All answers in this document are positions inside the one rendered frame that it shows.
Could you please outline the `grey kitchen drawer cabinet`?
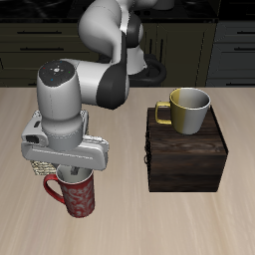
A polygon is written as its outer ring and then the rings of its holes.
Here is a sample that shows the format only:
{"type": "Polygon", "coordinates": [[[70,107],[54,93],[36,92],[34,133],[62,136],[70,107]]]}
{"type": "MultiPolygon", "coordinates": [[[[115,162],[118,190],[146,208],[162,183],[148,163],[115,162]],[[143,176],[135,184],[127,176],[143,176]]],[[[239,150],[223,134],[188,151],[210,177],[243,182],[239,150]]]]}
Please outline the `grey kitchen drawer cabinet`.
{"type": "Polygon", "coordinates": [[[206,86],[255,87],[255,21],[217,23],[206,86]]]}

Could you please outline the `dark wooden cabinet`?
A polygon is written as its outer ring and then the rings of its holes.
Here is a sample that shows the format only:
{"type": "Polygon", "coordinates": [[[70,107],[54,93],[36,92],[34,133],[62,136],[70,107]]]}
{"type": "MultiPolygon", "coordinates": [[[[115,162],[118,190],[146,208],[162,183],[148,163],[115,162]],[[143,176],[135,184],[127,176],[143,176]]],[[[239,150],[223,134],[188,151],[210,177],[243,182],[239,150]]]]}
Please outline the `dark wooden cabinet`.
{"type": "Polygon", "coordinates": [[[228,156],[213,107],[192,135],[158,124],[148,108],[144,150],[150,192],[216,192],[228,156]]]}

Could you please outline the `red patterned mug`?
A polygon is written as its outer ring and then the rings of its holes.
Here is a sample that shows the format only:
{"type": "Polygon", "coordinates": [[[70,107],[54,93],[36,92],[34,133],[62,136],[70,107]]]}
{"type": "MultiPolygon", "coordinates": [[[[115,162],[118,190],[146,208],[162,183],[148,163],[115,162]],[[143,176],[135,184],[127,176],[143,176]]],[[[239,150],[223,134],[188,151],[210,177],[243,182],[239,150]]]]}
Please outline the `red patterned mug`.
{"type": "Polygon", "coordinates": [[[69,214],[76,218],[89,216],[95,209],[94,171],[79,169],[78,175],[71,175],[71,166],[59,165],[54,174],[44,177],[45,190],[57,201],[66,205],[69,214]],[[56,181],[62,193],[54,191],[48,184],[56,181]]]}

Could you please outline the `dark kitchen cupboards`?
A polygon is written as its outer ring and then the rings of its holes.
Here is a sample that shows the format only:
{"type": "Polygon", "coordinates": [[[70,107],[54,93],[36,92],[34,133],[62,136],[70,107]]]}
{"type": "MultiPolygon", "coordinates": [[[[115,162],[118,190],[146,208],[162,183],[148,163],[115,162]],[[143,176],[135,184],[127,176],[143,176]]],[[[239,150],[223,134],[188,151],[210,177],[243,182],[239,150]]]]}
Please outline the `dark kitchen cupboards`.
{"type": "MultiPolygon", "coordinates": [[[[145,23],[141,49],[165,65],[164,87],[203,87],[216,25],[145,23]]],[[[95,62],[99,55],[80,40],[75,23],[0,23],[0,87],[34,87],[46,62],[76,59],[95,62]]]]}

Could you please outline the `yellow and grey mug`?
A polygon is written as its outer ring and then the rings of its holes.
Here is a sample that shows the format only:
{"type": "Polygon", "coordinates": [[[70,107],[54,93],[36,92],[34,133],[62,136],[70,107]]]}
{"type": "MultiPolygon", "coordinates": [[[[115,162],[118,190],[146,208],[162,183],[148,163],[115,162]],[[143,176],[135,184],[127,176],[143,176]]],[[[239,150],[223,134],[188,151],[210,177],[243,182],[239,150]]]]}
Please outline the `yellow and grey mug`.
{"type": "Polygon", "coordinates": [[[172,91],[168,102],[157,102],[155,105],[155,120],[158,124],[171,125],[182,134],[197,133],[204,121],[210,97],[196,88],[179,88],[172,91]],[[170,119],[162,120],[158,117],[158,109],[170,108],[170,119]]]}

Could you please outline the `black kitchen countertop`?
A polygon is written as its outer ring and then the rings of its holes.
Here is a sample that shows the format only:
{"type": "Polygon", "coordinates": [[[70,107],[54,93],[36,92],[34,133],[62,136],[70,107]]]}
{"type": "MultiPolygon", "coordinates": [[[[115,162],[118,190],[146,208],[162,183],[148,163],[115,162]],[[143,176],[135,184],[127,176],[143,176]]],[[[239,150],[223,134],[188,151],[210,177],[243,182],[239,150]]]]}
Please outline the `black kitchen countertop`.
{"type": "MultiPolygon", "coordinates": [[[[77,23],[94,0],[0,0],[0,23],[77,23]]],[[[172,10],[136,10],[142,23],[255,21],[255,0],[175,0],[172,10]]]]}

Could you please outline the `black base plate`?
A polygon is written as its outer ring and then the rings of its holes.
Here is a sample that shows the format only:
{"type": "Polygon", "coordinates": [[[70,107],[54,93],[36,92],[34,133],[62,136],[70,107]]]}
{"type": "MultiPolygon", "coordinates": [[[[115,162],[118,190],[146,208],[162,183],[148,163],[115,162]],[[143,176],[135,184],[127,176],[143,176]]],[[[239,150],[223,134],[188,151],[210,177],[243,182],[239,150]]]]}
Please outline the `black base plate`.
{"type": "Polygon", "coordinates": [[[155,55],[145,54],[146,68],[137,74],[129,75],[132,88],[157,88],[166,78],[166,68],[155,55]]]}

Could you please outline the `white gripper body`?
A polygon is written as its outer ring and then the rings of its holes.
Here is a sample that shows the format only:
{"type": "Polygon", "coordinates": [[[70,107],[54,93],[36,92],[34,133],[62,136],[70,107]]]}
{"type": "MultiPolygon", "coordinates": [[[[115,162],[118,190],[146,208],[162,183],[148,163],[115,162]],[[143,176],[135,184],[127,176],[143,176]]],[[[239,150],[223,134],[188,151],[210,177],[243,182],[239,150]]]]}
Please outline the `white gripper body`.
{"type": "Polygon", "coordinates": [[[22,155],[28,160],[52,164],[104,170],[108,164],[109,143],[101,138],[85,135],[83,141],[71,150],[55,151],[47,146],[23,141],[22,155]]]}

